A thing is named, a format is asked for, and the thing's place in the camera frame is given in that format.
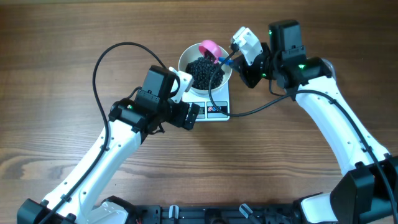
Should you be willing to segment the pink scoop blue handle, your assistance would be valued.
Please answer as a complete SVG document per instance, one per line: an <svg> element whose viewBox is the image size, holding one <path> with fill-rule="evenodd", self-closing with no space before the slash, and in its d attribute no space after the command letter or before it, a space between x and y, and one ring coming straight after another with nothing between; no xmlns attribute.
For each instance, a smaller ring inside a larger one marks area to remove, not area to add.
<svg viewBox="0 0 398 224"><path fill-rule="evenodd" d="M221 63L228 56L225 49L220 47L212 40L203 40L199 44L198 49L203 57L210 60L214 64Z"/></svg>

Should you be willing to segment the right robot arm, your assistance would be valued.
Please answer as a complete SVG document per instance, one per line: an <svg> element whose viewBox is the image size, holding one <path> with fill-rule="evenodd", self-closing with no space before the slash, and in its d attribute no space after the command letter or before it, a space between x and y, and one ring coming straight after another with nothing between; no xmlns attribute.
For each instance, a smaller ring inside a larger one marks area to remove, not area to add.
<svg viewBox="0 0 398 224"><path fill-rule="evenodd" d="M329 193L297 202L299 223L370 223L397 217L397 158L367 131L340 93L332 64L308 57L296 20L269 25L269 43L240 28L231 48L240 52L234 68L255 87L274 80L284 96L313 119L330 145L342 179Z"/></svg>

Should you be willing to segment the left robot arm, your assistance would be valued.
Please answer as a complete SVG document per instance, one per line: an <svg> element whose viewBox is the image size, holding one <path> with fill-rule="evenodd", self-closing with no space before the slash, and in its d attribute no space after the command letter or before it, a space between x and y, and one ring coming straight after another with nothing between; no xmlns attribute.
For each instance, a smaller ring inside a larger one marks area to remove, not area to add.
<svg viewBox="0 0 398 224"><path fill-rule="evenodd" d="M191 130L198 105L182 101L193 77L183 71L151 66L135 100L113 105L100 136L67 178L40 202L27 199L17 212L18 223L136 223L135 206L109 197L95 208L121 164L148 135L163 132L167 122Z"/></svg>

